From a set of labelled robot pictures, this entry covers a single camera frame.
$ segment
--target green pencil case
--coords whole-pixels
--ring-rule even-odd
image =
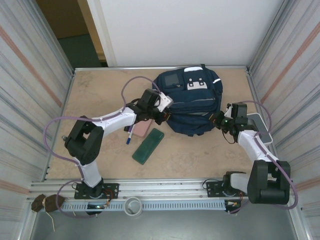
[[[134,152],[132,158],[141,165],[145,164],[164,136],[165,134],[162,131],[159,131],[156,128],[152,129],[149,135],[143,140],[141,145]]]

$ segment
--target navy blue backpack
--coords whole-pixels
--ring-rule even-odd
[[[155,80],[172,98],[167,120],[173,131],[193,136],[214,128],[209,117],[220,111],[223,86],[218,75],[205,67],[191,66],[161,73]]]

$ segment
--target pen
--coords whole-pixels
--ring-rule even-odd
[[[128,137],[127,141],[126,141],[126,144],[130,143],[132,134],[134,133],[134,128],[135,128],[135,125],[133,125],[132,128],[131,128],[131,132],[130,132],[129,137]]]

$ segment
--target green floor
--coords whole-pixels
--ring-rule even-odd
[[[61,38],[58,41],[74,69],[102,67],[89,34]]]

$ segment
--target corrugated metal wall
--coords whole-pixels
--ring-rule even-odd
[[[290,162],[299,205],[320,239],[320,1],[297,0],[252,72],[273,121],[278,156]]]
[[[61,114],[72,70],[33,1],[0,1],[0,239],[14,239],[47,167],[44,125]],[[54,138],[57,124],[47,134]]]

